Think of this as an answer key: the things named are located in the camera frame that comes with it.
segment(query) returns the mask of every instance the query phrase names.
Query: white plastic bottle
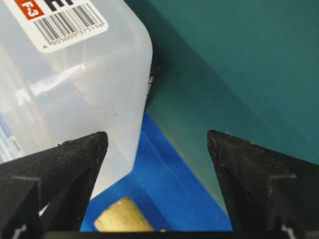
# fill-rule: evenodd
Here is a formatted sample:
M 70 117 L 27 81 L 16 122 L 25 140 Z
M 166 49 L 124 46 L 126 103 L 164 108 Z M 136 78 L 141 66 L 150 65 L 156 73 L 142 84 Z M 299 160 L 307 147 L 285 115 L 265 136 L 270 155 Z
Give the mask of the white plastic bottle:
M 0 162 L 106 131 L 93 196 L 133 168 L 152 44 L 123 0 L 0 1 Z

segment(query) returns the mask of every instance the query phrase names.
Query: white sticker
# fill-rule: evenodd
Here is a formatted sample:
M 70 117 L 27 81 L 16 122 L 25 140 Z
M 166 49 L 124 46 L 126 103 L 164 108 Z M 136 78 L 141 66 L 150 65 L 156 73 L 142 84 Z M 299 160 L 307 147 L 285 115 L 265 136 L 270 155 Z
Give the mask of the white sticker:
M 4 0 L 35 47 L 51 53 L 105 32 L 90 0 Z

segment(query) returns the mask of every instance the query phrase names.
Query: translucent plastic container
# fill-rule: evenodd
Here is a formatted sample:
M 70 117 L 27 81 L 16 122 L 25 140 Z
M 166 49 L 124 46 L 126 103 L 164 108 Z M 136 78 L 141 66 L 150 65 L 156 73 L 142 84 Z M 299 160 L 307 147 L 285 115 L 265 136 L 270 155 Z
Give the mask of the translucent plastic container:
M 96 196 L 133 168 L 152 44 L 123 0 L 91 2 L 108 29 L 42 53 L 0 1 L 0 162 L 106 131 L 110 145 Z

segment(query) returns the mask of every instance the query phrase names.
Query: blue surface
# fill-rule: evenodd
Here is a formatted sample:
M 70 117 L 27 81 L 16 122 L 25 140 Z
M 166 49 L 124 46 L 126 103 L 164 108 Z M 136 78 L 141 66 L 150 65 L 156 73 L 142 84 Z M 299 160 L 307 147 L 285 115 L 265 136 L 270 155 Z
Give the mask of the blue surface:
M 231 230 L 228 217 L 148 114 L 132 173 L 90 202 L 81 231 L 96 231 L 94 221 L 123 197 L 134 200 L 156 231 Z

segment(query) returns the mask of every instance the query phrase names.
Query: teal wall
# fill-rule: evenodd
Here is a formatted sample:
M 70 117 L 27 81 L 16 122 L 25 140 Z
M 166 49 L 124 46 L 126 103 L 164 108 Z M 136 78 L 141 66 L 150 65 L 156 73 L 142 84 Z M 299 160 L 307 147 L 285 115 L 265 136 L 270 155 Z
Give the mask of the teal wall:
M 148 28 L 148 111 L 219 205 L 209 129 L 319 162 L 318 0 L 126 0 Z

